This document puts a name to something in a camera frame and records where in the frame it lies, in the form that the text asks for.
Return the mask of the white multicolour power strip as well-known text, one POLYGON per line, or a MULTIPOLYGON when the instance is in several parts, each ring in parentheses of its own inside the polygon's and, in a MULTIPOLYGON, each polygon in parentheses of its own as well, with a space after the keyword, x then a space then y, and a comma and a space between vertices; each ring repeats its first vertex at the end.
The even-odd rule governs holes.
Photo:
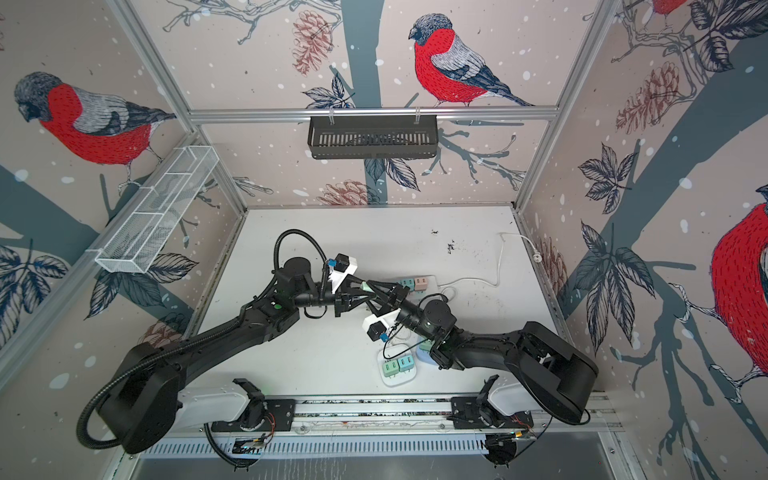
POLYGON ((396 283, 408 288, 411 296, 423 296, 440 292, 434 275, 400 278, 396 280, 396 283))

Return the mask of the teal plug adapter cluster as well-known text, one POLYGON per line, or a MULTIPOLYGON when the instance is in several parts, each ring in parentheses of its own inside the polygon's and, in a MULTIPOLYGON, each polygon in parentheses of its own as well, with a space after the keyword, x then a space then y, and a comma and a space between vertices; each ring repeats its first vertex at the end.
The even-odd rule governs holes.
POLYGON ((415 367, 415 361, 412 355, 401 356, 397 359, 400 372, 410 371, 415 367))

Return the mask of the green plug adapter cluster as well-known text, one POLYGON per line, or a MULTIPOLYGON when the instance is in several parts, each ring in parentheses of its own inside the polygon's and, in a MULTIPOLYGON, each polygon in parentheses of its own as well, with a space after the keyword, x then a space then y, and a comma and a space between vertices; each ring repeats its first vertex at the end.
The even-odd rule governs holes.
POLYGON ((386 361, 382 364, 382 373, 385 378, 392 377, 399 372, 397 360, 386 361))

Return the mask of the white square socket cube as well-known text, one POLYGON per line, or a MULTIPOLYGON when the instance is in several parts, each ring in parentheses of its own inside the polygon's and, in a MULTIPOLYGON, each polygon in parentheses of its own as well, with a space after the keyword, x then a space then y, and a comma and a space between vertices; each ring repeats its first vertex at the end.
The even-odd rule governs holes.
POLYGON ((418 373, 415 358, 409 353, 387 360, 384 358, 384 349, 381 348, 376 354, 376 361, 382 383, 390 388, 411 382, 418 373))

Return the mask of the pink plug adapter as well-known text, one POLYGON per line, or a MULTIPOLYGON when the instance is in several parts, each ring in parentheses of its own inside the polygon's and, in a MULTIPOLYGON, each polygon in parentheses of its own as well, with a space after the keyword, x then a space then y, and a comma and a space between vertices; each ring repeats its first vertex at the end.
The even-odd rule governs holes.
POLYGON ((428 277, 415 277, 415 291, 416 292, 423 292, 426 291, 429 288, 429 278, 428 277))

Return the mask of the blue square socket cube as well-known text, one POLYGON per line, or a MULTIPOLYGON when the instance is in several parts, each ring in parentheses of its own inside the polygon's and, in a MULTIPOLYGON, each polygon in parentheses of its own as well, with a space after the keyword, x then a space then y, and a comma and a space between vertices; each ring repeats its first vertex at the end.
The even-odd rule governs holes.
POLYGON ((437 363, 431 358, 430 356, 430 350, 432 347, 431 341, 425 341, 424 343, 420 343, 415 348, 416 357, 421 361, 431 366, 437 366, 437 363))

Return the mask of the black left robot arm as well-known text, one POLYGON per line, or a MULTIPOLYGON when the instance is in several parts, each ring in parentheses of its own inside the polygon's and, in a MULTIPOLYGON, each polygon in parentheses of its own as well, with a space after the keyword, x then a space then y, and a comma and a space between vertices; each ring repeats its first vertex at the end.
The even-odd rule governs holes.
POLYGON ((142 452, 170 431, 182 407, 178 395, 191 381, 240 352, 284 334, 299 320, 302 309, 333 306, 335 314, 341 315, 366 304, 383 314, 398 309, 408 295, 399 283, 363 281, 350 272, 334 286, 331 273, 325 266, 325 278, 316 282, 308 259, 291 258, 234 319, 164 347, 147 342, 133 347, 83 411, 79 440, 86 439, 89 415, 97 413, 114 435, 106 447, 142 452))

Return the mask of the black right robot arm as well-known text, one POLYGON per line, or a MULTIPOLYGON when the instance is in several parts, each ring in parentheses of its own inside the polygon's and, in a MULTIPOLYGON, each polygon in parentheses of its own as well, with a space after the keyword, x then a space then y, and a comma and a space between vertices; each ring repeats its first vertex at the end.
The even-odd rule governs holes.
POLYGON ((365 286, 396 323, 430 341, 429 355, 441 369, 488 368, 507 371, 554 419, 568 425, 585 416, 599 369, 595 362, 536 321, 520 330, 478 334, 457 326, 448 302, 440 297, 421 307, 407 299, 397 283, 368 281, 365 286))

